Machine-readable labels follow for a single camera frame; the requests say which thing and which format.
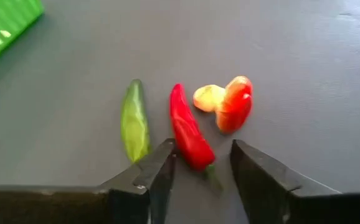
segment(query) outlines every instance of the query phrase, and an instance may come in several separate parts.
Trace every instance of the red chili pepper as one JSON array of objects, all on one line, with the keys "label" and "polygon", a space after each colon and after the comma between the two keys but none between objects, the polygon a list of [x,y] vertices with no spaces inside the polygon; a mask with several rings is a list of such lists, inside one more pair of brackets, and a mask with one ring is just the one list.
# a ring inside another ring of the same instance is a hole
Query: red chili pepper
[{"label": "red chili pepper", "polygon": [[176,144],[185,159],[193,169],[204,170],[215,155],[198,128],[181,84],[176,84],[170,94],[170,115]]}]

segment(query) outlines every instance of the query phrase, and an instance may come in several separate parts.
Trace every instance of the gray table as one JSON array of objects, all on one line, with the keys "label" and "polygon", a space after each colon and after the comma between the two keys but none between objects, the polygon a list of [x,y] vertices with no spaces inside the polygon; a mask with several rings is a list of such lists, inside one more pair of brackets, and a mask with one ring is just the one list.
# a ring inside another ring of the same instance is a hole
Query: gray table
[{"label": "gray table", "polygon": [[0,57],[0,184],[96,185],[129,166],[120,105],[145,84],[153,146],[171,137],[168,95],[246,74],[253,114],[219,134],[216,198],[178,164],[168,223],[245,223],[232,138],[341,191],[360,190],[360,0],[45,0],[46,14]]}]

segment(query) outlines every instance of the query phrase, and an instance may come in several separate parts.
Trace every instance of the black plastic object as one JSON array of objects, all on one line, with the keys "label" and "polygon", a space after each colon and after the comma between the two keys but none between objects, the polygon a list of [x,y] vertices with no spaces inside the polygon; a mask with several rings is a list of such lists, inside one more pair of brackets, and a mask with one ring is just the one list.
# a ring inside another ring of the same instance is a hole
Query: black plastic object
[{"label": "black plastic object", "polygon": [[4,224],[163,224],[174,178],[174,140],[98,187],[0,186]]},{"label": "black plastic object", "polygon": [[360,224],[360,194],[342,194],[234,140],[230,162],[250,224]]}]

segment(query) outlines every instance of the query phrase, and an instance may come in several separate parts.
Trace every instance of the green container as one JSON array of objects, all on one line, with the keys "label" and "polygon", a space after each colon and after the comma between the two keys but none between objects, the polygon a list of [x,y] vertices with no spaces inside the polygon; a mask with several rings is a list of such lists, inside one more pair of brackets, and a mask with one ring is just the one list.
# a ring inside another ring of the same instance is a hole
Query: green container
[{"label": "green container", "polygon": [[0,52],[42,13],[39,0],[0,0]]}]

